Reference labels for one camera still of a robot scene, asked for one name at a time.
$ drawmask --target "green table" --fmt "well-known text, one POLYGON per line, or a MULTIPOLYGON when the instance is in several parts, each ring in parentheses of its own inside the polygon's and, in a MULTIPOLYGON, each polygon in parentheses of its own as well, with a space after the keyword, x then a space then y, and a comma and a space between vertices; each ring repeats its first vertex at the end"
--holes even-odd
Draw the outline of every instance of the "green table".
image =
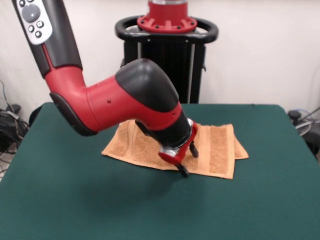
POLYGON ((0 239, 320 239, 320 167, 283 109, 183 108, 198 123, 234 125, 250 155, 234 180, 102 156, 116 127, 79 136, 47 103, 0 183, 0 239))

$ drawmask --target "cable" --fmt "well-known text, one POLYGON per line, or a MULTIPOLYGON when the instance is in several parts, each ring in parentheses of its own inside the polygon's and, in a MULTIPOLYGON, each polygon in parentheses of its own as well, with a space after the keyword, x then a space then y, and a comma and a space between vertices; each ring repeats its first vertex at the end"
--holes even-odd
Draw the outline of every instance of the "cable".
POLYGON ((14 113, 14 108, 9 104, 8 102, 8 99, 7 99, 7 96, 6 96, 6 91, 5 91, 5 84, 4 82, 0 79, 0 83, 2 84, 2 93, 3 93, 3 97, 4 97, 4 100, 6 102, 6 104, 8 105, 8 107, 12 110, 12 112, 14 113))
POLYGON ((8 168, 3 169, 3 170, 0 171, 0 174, 3 174, 3 176, 0 176, 0 179, 2 179, 4 177, 4 175, 5 175, 7 170, 8 170, 8 168))
POLYGON ((303 135, 306 135, 311 130, 311 127, 312 127, 312 125, 310 124, 307 126, 306 130, 300 132, 300 137, 302 137, 303 135))
POLYGON ((6 160, 3 160, 2 158, 0 158, 0 161, 1 161, 1 162, 4 162, 4 163, 6 163, 6 164, 11 164, 11 162, 6 161, 6 160))
POLYGON ((305 123, 301 123, 299 125, 295 126, 295 129, 300 129, 303 128, 305 126, 309 126, 309 125, 313 125, 313 124, 320 124, 320 120, 316 120, 316 121, 307 121, 305 123))
POLYGON ((303 109, 303 108, 297 108, 297 109, 293 109, 293 111, 298 111, 298 112, 302 112, 302 113, 305 113, 307 115, 309 115, 311 118, 311 120, 315 120, 313 117, 312 117, 312 114, 310 114, 310 112, 306 109, 303 109))
POLYGON ((303 120, 305 120, 306 118, 312 116, 313 114, 315 114, 315 113, 318 112, 319 110, 320 110, 320 106, 319 106, 317 109, 315 109, 314 111, 312 111, 311 113, 309 113, 308 115, 306 115, 306 116, 304 116, 303 118, 301 118, 301 119, 298 121, 298 123, 301 123, 303 120))

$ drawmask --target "red robot arm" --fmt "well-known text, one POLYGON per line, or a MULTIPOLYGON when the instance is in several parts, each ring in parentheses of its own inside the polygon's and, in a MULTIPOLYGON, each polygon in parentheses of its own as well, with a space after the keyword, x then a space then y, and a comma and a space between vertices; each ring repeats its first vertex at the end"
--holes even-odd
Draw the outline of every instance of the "red robot arm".
POLYGON ((137 59, 114 76, 86 87, 77 44, 63 0, 12 0, 50 96, 69 124, 91 136, 129 119, 157 140, 159 155, 187 176, 181 161, 197 126, 188 119, 164 71, 137 59))

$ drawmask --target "control panel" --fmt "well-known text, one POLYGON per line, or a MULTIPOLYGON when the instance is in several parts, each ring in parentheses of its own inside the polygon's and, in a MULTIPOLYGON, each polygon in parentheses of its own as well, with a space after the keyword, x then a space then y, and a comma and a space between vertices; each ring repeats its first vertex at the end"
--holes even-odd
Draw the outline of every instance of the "control panel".
POLYGON ((52 35, 53 28, 42 0, 16 1, 30 43, 43 44, 52 35))

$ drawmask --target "orange towel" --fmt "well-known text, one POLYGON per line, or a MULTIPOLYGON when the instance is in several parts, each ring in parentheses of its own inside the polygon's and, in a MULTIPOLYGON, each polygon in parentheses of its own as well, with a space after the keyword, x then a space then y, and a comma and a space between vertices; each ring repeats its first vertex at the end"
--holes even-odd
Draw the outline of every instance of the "orange towel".
MULTIPOLYGON (((194 144, 199 157, 194 158, 188 150, 182 164, 190 173, 233 179, 235 160, 249 157, 235 137, 233 126, 197 126, 194 144)), ((121 123, 102 154, 138 166, 177 170, 158 156, 159 149, 157 141, 145 136, 134 120, 128 120, 121 123)))

